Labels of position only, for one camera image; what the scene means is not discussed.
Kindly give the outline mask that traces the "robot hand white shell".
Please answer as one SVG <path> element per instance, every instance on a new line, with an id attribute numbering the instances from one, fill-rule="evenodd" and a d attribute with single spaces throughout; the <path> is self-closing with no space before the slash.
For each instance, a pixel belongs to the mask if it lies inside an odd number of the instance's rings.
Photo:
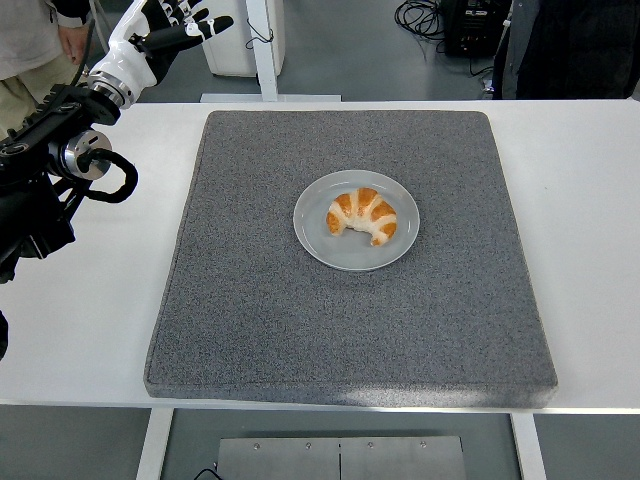
<path id="1" fill-rule="evenodd" d="M 114 27 L 106 56 L 91 68 L 88 86 L 125 108 L 162 82 L 180 52 L 233 25 L 232 17 L 212 17 L 198 1 L 135 1 Z"/>

